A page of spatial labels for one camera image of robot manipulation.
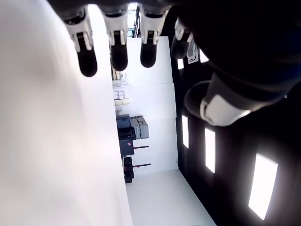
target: box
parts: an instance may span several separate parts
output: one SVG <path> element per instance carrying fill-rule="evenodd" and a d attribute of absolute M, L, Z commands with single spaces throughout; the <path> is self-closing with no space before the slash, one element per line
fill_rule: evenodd
<path fill-rule="evenodd" d="M 119 99 L 119 92 L 113 92 L 114 100 Z"/>
<path fill-rule="evenodd" d="M 124 91 L 118 92 L 118 95 L 119 95 L 119 99 L 124 99 L 125 98 Z"/>
<path fill-rule="evenodd" d="M 115 100 L 115 106 L 122 105 L 122 100 Z"/>
<path fill-rule="evenodd" d="M 130 103 L 130 99 L 129 98 L 126 98 L 126 99 L 122 100 L 122 104 L 123 105 L 128 105 L 129 103 Z"/>
<path fill-rule="evenodd" d="M 139 126 L 140 126 L 140 137 L 141 137 L 141 139 L 150 138 L 149 125 L 146 123 L 146 121 L 140 121 Z"/>
<path fill-rule="evenodd" d="M 131 121 L 131 127 L 133 127 L 135 130 L 136 139 L 141 139 L 139 122 L 137 121 L 137 119 L 135 117 L 132 117 L 130 121 Z"/>

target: gray machine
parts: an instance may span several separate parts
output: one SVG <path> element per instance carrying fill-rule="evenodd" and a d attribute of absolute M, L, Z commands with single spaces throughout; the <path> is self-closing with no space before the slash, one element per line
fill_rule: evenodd
<path fill-rule="evenodd" d="M 136 116 L 136 117 L 131 117 L 130 121 L 131 121 L 131 127 L 133 127 L 135 130 L 137 139 L 150 138 L 149 125 L 146 123 L 146 121 L 142 115 Z"/>

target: white panel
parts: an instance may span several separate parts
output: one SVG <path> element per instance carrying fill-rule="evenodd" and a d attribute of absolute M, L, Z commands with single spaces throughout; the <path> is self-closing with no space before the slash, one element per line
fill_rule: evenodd
<path fill-rule="evenodd" d="M 215 173 L 215 132 L 205 128 L 206 166 Z"/>
<path fill-rule="evenodd" d="M 141 38 L 127 40 L 128 64 L 124 70 L 130 85 L 173 83 L 168 37 L 159 37 L 157 58 L 153 67 L 145 68 L 140 62 Z"/>
<path fill-rule="evenodd" d="M 177 60 L 177 63 L 178 63 L 178 69 L 183 69 L 184 68 L 184 62 L 183 62 L 183 59 L 178 59 Z"/>
<path fill-rule="evenodd" d="M 1 226 L 132 225 L 108 36 L 90 9 L 98 72 L 86 78 L 47 1 L 0 1 Z"/>
<path fill-rule="evenodd" d="M 133 164 L 151 163 L 151 165 L 135 168 L 135 175 L 178 169 L 175 118 L 146 122 L 149 125 L 150 138 L 134 140 L 134 146 L 150 147 L 135 150 Z"/>
<path fill-rule="evenodd" d="M 189 148 L 189 128 L 188 128 L 188 118 L 182 115 L 182 135 L 183 144 Z"/>
<path fill-rule="evenodd" d="M 174 84 L 137 85 L 114 88 L 124 91 L 130 104 L 122 106 L 121 114 L 143 115 L 148 120 L 176 117 Z"/>
<path fill-rule="evenodd" d="M 256 155 L 249 207 L 265 219 L 276 179 L 278 164 L 261 154 Z"/>
<path fill-rule="evenodd" d="M 127 195 L 134 226 L 216 226 L 178 169 L 135 175 Z"/>

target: equipment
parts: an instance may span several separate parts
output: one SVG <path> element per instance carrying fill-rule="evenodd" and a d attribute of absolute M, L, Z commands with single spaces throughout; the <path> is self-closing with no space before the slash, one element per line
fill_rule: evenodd
<path fill-rule="evenodd" d="M 134 178 L 134 170 L 133 168 L 138 168 L 141 166 L 150 166 L 151 164 L 142 164 L 142 165 L 135 165 L 133 166 L 132 164 L 132 157 L 125 157 L 124 158 L 124 166 L 123 166 L 123 171 L 124 171 L 124 179 L 126 183 L 132 183 L 133 178 Z"/>
<path fill-rule="evenodd" d="M 87 4 L 102 11 L 109 36 L 113 67 L 127 66 L 127 6 L 130 0 L 49 0 L 65 22 L 75 43 L 82 73 L 93 76 L 97 62 Z M 215 126 L 237 119 L 282 99 L 301 79 L 300 1 L 274 3 L 251 1 L 141 0 L 139 4 L 145 67 L 156 62 L 158 37 L 166 15 L 174 7 L 178 19 L 171 53 L 186 56 L 192 38 L 214 69 L 207 92 L 186 95 L 190 113 Z"/>

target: black fingertip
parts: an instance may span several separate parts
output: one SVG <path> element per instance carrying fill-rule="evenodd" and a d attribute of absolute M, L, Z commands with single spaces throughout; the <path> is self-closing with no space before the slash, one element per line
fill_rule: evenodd
<path fill-rule="evenodd" d="M 86 77 L 94 76 L 97 72 L 97 60 L 94 52 L 94 47 L 90 51 L 80 51 L 78 53 L 78 58 L 81 73 Z"/>
<path fill-rule="evenodd" d="M 152 43 L 142 44 L 140 62 L 144 67 L 153 67 L 156 62 L 157 45 Z"/>
<path fill-rule="evenodd" d="M 127 44 L 111 46 L 112 66 L 116 71 L 127 68 Z"/>

